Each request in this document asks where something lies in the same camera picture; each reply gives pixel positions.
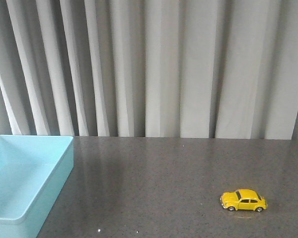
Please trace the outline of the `yellow toy beetle car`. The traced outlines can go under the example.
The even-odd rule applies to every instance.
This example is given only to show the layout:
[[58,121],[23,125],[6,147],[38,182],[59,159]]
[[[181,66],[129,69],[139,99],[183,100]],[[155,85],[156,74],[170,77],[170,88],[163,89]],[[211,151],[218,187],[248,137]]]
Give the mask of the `yellow toy beetle car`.
[[224,192],[220,196],[220,203],[228,211],[252,210],[262,212],[268,207],[266,199],[251,189]]

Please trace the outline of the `light blue plastic box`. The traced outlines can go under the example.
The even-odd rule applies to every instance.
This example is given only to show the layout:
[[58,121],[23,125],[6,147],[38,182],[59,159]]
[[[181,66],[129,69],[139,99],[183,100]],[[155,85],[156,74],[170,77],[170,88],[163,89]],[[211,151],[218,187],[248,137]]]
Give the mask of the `light blue plastic box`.
[[72,136],[0,135],[0,238],[35,238],[74,167]]

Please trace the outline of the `grey pleated curtain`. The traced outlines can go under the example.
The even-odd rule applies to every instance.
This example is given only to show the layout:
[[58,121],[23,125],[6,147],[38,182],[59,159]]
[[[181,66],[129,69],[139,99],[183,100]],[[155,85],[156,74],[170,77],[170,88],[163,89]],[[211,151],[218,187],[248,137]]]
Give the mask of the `grey pleated curtain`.
[[0,134],[298,139],[298,0],[0,0]]

